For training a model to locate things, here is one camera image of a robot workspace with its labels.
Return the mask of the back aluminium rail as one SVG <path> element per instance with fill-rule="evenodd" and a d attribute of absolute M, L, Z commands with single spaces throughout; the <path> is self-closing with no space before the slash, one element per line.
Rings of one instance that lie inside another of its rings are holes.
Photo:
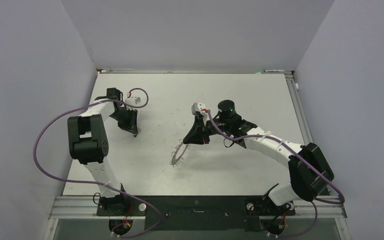
<path fill-rule="evenodd" d="M 97 69 L 107 70 L 104 74 L 284 74 L 292 75 L 293 70 L 286 70 L 283 73 L 264 73 L 263 70 L 252 69 L 214 69 L 214 70 L 169 70 L 169 69 L 154 69 L 154 70 L 140 70 L 140 69 Z"/>

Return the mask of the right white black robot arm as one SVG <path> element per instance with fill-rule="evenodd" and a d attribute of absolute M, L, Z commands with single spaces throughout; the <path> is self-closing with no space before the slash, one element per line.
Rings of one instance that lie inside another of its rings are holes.
<path fill-rule="evenodd" d="M 311 202 L 332 182 L 334 173 L 315 143 L 293 143 L 273 135 L 245 120 L 232 100 L 223 100 L 215 116 L 201 102 L 191 106 L 194 123 L 183 138 L 185 145 L 206 145 L 210 137 L 220 135 L 245 149 L 254 150 L 282 164 L 289 172 L 289 182 L 277 183 L 263 195 L 263 209 L 277 213 L 294 200 Z"/>

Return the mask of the right aluminium side rail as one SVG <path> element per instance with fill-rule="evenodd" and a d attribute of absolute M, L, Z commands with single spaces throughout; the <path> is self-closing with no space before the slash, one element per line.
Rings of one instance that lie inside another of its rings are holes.
<path fill-rule="evenodd" d="M 298 190 L 299 194 L 303 194 L 303 200 L 311 202 L 327 188 L 327 183 L 320 178 L 312 168 L 315 168 L 330 181 L 333 175 L 329 170 L 329 164 L 322 150 L 313 143 L 313 138 L 298 96 L 298 87 L 293 75 L 286 74 L 285 79 L 304 141 L 303 145 L 298 147 L 298 156 L 310 164 L 310 166 L 307 166 L 298 156 L 293 155 L 291 157 L 291 183 L 292 186 Z"/>

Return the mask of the front aluminium frame rail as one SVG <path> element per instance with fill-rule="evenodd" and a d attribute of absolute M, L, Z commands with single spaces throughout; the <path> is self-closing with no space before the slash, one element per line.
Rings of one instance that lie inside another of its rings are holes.
<path fill-rule="evenodd" d="M 293 201 L 293 211 L 288 215 L 295 219 L 310 219 L 315 216 L 315 210 L 311 203 L 303 200 Z M 343 206 L 315 202 L 319 219 L 346 219 L 347 213 Z M 93 203 L 93 197 L 86 195 L 79 196 L 58 196 L 53 202 L 49 219 L 121 219 L 123 215 L 115 216 L 98 214 L 98 205 Z"/>

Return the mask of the red white marker pen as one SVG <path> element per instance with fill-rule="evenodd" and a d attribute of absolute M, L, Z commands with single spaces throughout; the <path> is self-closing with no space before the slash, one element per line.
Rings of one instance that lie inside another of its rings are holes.
<path fill-rule="evenodd" d="M 263 72 L 264 73 L 284 73 L 286 71 L 281 69 L 264 69 Z"/>

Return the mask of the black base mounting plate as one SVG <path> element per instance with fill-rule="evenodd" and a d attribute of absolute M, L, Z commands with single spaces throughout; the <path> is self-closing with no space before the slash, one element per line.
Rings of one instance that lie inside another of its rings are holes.
<path fill-rule="evenodd" d="M 261 226 L 275 227 L 283 216 L 294 216 L 293 202 L 276 206 L 261 195 L 145 195 L 137 199 L 115 197 L 99 199 L 96 215 L 121 223 L 124 217 L 144 217 L 145 228 L 161 231 L 222 231 L 244 229 L 258 232 Z"/>

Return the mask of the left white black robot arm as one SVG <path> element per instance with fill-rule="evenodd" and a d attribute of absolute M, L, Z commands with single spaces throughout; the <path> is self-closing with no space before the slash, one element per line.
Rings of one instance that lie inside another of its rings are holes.
<path fill-rule="evenodd" d="M 109 208 L 116 215 L 128 211 L 129 201 L 120 196 L 124 187 L 117 180 L 107 158 L 110 144 L 104 123 L 111 118 L 116 121 L 119 129 L 137 137 L 137 107 L 140 104 L 139 96 L 129 92 L 124 98 L 117 88 L 108 88 L 106 95 L 97 97 L 85 112 L 67 120 L 70 156 L 88 169 L 98 183 L 101 197 L 112 198 Z"/>

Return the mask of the large silver metal keyring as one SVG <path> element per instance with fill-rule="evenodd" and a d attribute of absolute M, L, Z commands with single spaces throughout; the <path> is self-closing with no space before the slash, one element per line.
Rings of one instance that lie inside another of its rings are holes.
<path fill-rule="evenodd" d="M 175 150 L 171 153 L 170 165 L 175 167 L 184 159 L 184 154 L 190 149 L 190 144 L 185 144 L 183 139 L 179 140 L 179 144 L 175 146 Z"/>

